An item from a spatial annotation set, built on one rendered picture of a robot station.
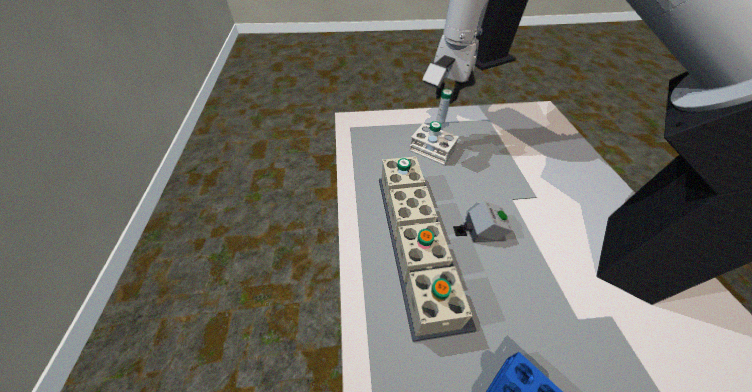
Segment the beige bucket adapter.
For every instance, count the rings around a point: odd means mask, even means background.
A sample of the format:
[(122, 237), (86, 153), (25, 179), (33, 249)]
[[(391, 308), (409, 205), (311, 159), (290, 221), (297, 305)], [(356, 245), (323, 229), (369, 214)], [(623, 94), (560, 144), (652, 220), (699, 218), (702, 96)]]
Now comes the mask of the beige bucket adapter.
[(397, 240), (400, 226), (433, 223), (437, 220), (427, 186), (390, 190), (388, 212), (394, 240)]
[(397, 163), (401, 158), (384, 159), (382, 162), (382, 185), (387, 206), (389, 205), (390, 190), (421, 187), (425, 184), (417, 157), (405, 158), (411, 162), (411, 165), (409, 172), (404, 175), (398, 173)]
[[(418, 246), (417, 237), (422, 229), (434, 233), (429, 249)], [(453, 261), (439, 222), (398, 227), (396, 249), (404, 283), (407, 283), (409, 272), (450, 267)]]
[[(437, 278), (451, 285), (445, 301), (432, 297), (432, 284)], [(472, 317), (455, 267), (411, 272), (405, 290), (416, 337), (460, 330)]]

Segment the white tube rack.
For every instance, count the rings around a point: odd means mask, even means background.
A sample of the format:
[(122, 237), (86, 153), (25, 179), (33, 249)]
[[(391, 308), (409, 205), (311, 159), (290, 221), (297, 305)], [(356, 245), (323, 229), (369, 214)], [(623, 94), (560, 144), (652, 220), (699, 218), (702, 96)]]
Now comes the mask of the white tube rack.
[[(445, 164), (447, 163), (447, 161), (449, 160), (449, 158), (455, 151), (459, 136), (440, 130), (439, 132), (442, 133), (442, 136), (439, 136), (437, 139), (437, 142), (432, 144), (428, 142), (429, 132), (423, 131), (424, 127), (429, 128), (430, 126), (423, 123), (418, 128), (418, 130), (412, 135), (409, 151), (414, 152), (418, 155), (421, 155), (425, 158), (428, 158), (432, 161), (435, 161), (445, 166)], [(424, 134), (426, 137), (423, 137), (422, 134)], [(451, 136), (454, 138), (454, 140), (448, 141), (444, 138), (445, 136)], [(443, 142), (447, 143), (449, 147), (443, 145), (444, 144)], [(430, 151), (426, 149), (427, 144), (435, 147), (436, 149), (434, 151)]]

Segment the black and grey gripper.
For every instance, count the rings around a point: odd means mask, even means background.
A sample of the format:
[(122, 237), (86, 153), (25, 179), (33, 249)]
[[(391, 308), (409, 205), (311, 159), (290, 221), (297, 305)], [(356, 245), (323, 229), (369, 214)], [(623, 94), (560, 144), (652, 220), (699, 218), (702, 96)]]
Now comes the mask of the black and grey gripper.
[(473, 71), (478, 53), (478, 45), (479, 40), (476, 38), (470, 42), (457, 42), (447, 38), (443, 34), (440, 40), (434, 63), (444, 55), (455, 58), (455, 61), (447, 67), (448, 72), (445, 76), (445, 78), (455, 80), (455, 88), (451, 93), (450, 104), (454, 100), (457, 100), (459, 90), (473, 86), (476, 83)]

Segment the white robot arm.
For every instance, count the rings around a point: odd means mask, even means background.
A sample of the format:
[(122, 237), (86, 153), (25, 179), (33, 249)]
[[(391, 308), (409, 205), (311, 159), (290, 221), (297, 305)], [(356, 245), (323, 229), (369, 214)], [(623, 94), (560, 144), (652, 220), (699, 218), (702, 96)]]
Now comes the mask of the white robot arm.
[[(444, 35), (481, 35), (489, 0), (450, 0)], [(752, 0), (626, 0), (688, 71), (672, 104), (688, 112), (752, 101)], [(695, 80), (694, 80), (695, 79)]]

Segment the blue tube rack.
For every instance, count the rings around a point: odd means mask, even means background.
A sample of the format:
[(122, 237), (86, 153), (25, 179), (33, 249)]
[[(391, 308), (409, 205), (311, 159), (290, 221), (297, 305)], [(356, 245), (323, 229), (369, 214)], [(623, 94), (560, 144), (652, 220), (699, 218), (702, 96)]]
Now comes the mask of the blue tube rack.
[[(531, 384), (531, 385), (526, 385), (526, 384)], [(493, 392), (493, 391), (494, 392), (537, 392), (537, 391), (538, 392), (563, 392), (550, 379), (548, 379), (539, 369), (537, 369), (527, 358), (525, 358), (520, 352), (517, 352), (514, 355), (506, 359), (503, 366), (497, 373), (496, 377), (494, 378), (494, 380), (492, 381), (492, 383), (490, 384), (486, 392)]]

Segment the grey bench mat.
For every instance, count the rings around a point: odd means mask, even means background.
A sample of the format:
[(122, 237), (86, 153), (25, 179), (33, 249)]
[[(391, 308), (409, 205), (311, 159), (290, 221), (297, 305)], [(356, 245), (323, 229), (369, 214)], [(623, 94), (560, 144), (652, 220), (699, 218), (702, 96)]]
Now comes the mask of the grey bench mat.
[[(513, 200), (537, 198), (489, 119), (453, 121), (444, 165), (410, 150), (423, 123), (350, 127), (372, 392), (486, 392), (520, 352), (563, 392), (660, 392), (612, 317), (578, 320)], [(476, 332), (412, 341), (379, 179), (417, 157)], [(507, 241), (456, 236), (504, 208)]]

